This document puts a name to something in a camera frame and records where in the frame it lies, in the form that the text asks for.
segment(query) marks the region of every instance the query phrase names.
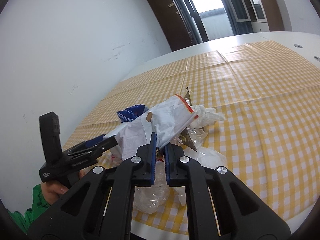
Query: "green sleeve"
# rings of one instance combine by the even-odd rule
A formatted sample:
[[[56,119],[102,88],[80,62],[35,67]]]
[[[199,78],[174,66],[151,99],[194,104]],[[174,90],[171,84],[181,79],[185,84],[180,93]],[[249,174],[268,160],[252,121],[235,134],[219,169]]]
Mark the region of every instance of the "green sleeve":
[[[42,195],[40,184],[33,188],[32,198],[32,207],[24,213],[24,217],[18,211],[14,213],[8,211],[12,219],[25,233],[27,233],[31,223],[36,220],[44,211],[46,211],[48,207],[50,207]]]

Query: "hand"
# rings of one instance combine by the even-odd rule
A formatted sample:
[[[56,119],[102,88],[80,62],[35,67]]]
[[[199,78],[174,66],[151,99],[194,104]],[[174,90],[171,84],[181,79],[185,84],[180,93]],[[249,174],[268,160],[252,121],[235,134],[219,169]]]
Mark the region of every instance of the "hand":
[[[84,175],[84,170],[80,170],[79,179],[81,179]],[[44,199],[50,205],[52,205],[60,198],[59,195],[63,195],[68,191],[68,188],[63,186],[60,182],[53,180],[41,182],[41,191]]]

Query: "blue plastic bag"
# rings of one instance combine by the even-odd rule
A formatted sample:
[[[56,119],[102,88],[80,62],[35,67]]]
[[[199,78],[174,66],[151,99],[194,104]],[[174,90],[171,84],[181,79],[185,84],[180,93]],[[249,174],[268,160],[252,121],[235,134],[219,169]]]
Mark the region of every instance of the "blue plastic bag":
[[[149,108],[145,105],[135,105],[117,112],[117,115],[120,118],[121,122],[132,122],[134,119],[148,110]]]

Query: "glass door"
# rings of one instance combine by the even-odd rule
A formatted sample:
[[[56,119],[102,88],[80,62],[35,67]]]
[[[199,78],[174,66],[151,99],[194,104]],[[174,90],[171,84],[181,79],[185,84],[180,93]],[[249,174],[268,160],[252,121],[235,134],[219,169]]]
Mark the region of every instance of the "glass door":
[[[203,42],[234,35],[221,0],[182,1]]]

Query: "white wall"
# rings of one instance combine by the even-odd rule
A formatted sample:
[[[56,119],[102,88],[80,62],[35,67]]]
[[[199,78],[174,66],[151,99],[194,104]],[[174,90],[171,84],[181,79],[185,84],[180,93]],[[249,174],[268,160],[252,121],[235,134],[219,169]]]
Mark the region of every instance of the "white wall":
[[[146,0],[9,0],[0,14],[0,197],[24,212],[44,163],[38,118],[64,144],[136,65],[170,47]]]
[[[207,32],[209,41],[233,36],[227,14],[218,14],[202,18],[201,20],[205,31]]]
[[[277,0],[285,31],[320,35],[320,18],[309,0]]]
[[[261,32],[269,32],[269,25],[268,23],[262,23],[262,22],[251,22],[252,29],[254,33],[261,33]]]

